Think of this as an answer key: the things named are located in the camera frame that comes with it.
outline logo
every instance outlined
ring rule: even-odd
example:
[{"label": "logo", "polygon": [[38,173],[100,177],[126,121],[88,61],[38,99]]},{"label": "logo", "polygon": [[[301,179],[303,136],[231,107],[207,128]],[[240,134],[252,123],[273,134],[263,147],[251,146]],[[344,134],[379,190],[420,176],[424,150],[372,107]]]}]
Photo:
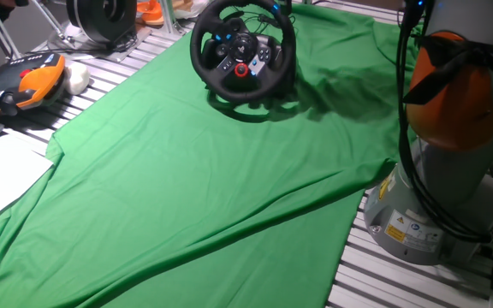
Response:
[{"label": "logo", "polygon": [[54,55],[54,54],[50,55],[50,56],[47,58],[47,60],[45,60],[45,63],[51,62],[51,61],[52,61],[52,59],[54,59],[54,58],[55,58],[55,55]]}]

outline orange device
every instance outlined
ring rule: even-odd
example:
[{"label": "orange device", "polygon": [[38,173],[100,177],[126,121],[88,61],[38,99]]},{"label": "orange device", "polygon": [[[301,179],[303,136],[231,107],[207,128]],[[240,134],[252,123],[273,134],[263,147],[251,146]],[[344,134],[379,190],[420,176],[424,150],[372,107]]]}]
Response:
[{"label": "orange device", "polygon": [[64,89],[64,57],[26,56],[0,67],[0,115],[52,104]]}]

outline black steering wheel rim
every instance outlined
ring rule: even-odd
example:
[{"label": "black steering wheel rim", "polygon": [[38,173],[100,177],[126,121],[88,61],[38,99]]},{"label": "black steering wheel rim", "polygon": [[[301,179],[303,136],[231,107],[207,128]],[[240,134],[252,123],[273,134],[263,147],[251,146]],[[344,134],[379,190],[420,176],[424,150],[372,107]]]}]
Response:
[{"label": "black steering wheel rim", "polygon": [[[260,8],[271,12],[282,30],[282,66],[278,70],[269,70],[270,76],[258,89],[250,92],[232,92],[227,89],[220,80],[211,77],[214,69],[208,69],[201,61],[201,49],[205,33],[212,33],[218,24],[222,24],[220,13],[228,7],[245,7],[249,4],[258,5]],[[208,88],[221,98],[236,103],[247,103],[271,95],[285,81],[287,74],[295,65],[296,38],[290,19],[281,12],[280,6],[272,0],[214,0],[201,13],[193,28],[190,55],[195,72],[206,83]]]}]

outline white object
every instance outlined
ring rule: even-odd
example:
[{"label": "white object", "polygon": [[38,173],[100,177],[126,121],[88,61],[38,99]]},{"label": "white object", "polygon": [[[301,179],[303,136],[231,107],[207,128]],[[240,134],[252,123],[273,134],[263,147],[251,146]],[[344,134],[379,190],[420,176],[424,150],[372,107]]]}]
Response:
[{"label": "white object", "polygon": [[24,194],[52,165],[11,135],[0,137],[0,211]]},{"label": "white object", "polygon": [[189,12],[181,9],[175,10],[176,19],[187,19],[187,18],[197,17],[197,15],[199,15],[203,11],[203,9],[206,8],[208,4],[209,4],[209,0],[193,0],[193,5]]},{"label": "white object", "polygon": [[86,86],[89,85],[89,79],[91,73],[85,65],[74,62],[70,66],[66,67],[66,80],[65,89],[71,95],[77,95],[85,91]]}]

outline sticker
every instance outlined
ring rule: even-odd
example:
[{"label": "sticker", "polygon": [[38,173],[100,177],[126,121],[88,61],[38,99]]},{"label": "sticker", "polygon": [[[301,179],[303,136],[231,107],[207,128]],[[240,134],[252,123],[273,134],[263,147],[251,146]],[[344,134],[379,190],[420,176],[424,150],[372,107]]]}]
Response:
[{"label": "sticker", "polygon": [[52,61],[52,59],[54,59],[54,58],[55,58],[55,55],[54,55],[54,54],[50,55],[50,56],[47,58],[47,60],[45,60],[45,63],[51,62],[51,61]]},{"label": "sticker", "polygon": [[389,180],[391,179],[391,175],[385,178],[383,180],[382,185],[380,186],[380,194],[379,194],[379,199],[381,200],[383,198],[383,195],[385,194],[385,190],[387,189],[387,186],[389,185]]},{"label": "sticker", "polygon": [[393,187],[395,187],[395,184],[397,181],[395,181],[395,173],[392,173],[391,175],[391,180],[389,180],[389,185],[387,186],[387,191],[390,192]]},{"label": "sticker", "polygon": [[425,226],[396,210],[393,210],[385,233],[405,246],[422,252],[434,252],[443,236],[441,229]]}]

